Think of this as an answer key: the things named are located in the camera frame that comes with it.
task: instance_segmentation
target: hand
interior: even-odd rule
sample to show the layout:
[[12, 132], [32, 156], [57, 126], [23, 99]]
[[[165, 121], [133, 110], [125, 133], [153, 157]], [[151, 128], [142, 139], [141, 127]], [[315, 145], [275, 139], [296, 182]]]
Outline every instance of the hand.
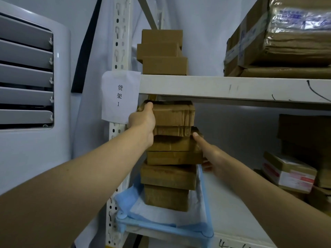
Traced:
[[218, 178], [224, 180], [225, 182], [229, 182], [231, 178], [228, 176], [228, 170], [237, 160], [222, 151], [217, 146], [209, 144], [196, 132], [193, 133], [193, 138], [197, 141], [205, 157], [208, 159], [208, 162], [202, 164], [203, 170], [213, 171]]
[[153, 113], [153, 103], [145, 104], [142, 112], [134, 112], [129, 116], [128, 128], [139, 127], [147, 135], [147, 147], [153, 144], [153, 130], [155, 128], [155, 116]]

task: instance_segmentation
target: person's right arm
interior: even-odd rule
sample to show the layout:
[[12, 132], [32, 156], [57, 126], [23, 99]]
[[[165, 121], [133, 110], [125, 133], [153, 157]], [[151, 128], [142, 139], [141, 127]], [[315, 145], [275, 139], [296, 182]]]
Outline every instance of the person's right arm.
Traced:
[[278, 248], [331, 247], [331, 218], [193, 134], [215, 175], [225, 180]]

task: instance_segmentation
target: perforated metal post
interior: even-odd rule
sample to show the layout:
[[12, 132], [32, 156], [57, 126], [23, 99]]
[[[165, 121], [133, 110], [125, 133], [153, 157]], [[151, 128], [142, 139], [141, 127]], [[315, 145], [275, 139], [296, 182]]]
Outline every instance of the perforated metal post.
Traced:
[[[131, 44], [132, 44], [132, 0], [114, 0], [112, 71], [131, 70]], [[109, 139], [118, 136], [126, 129], [125, 124], [109, 123]], [[115, 222], [118, 207], [114, 196], [128, 188], [130, 175], [128, 175], [116, 192], [107, 201], [106, 216], [106, 247], [122, 248], [128, 233], [121, 234]]]

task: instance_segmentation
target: person's left hand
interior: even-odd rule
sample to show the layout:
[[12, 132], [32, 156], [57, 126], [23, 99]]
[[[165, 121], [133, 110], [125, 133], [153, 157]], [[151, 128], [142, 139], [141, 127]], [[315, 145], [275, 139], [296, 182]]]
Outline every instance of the person's left hand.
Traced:
[[147, 134], [147, 144], [150, 147], [153, 144], [153, 130], [155, 128], [155, 116], [153, 113], [153, 103], [145, 104], [142, 112], [134, 112], [129, 116], [128, 128], [139, 127]]

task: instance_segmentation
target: vent slat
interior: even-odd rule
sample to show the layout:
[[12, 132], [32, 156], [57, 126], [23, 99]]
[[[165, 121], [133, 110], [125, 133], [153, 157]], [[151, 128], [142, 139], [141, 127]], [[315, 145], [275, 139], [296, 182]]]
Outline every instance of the vent slat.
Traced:
[[51, 124], [53, 113], [47, 110], [0, 109], [0, 124]]
[[52, 32], [0, 15], [0, 38], [50, 50]]
[[52, 105], [51, 91], [0, 87], [0, 104]]
[[52, 72], [28, 69], [0, 63], [0, 83], [52, 87]]
[[52, 69], [53, 53], [4, 40], [0, 40], [0, 61]]

